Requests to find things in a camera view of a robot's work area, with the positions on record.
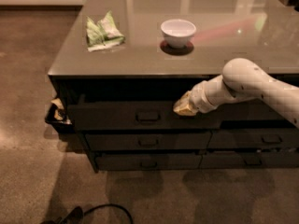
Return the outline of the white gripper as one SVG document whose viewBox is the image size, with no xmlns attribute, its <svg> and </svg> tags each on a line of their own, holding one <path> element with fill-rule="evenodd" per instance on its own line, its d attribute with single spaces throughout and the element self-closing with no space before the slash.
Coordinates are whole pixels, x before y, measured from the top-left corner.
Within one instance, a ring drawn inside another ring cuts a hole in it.
<svg viewBox="0 0 299 224">
<path fill-rule="evenodd" d="M 180 116 L 195 116 L 197 113 L 208 113 L 217 107 L 206 97 L 206 81 L 196 84 L 190 91 L 186 91 L 173 106 L 173 111 Z"/>
</svg>

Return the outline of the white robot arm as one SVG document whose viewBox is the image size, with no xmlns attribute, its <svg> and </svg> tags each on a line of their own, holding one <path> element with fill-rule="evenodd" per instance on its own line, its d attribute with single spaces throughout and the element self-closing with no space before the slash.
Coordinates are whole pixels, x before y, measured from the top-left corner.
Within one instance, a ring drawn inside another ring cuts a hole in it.
<svg viewBox="0 0 299 224">
<path fill-rule="evenodd" d="M 219 76 L 202 81 L 174 103 L 180 116 L 208 113 L 220 105 L 260 99 L 299 128 L 299 88 L 269 76 L 256 63 L 236 58 L 224 65 Z"/>
</svg>

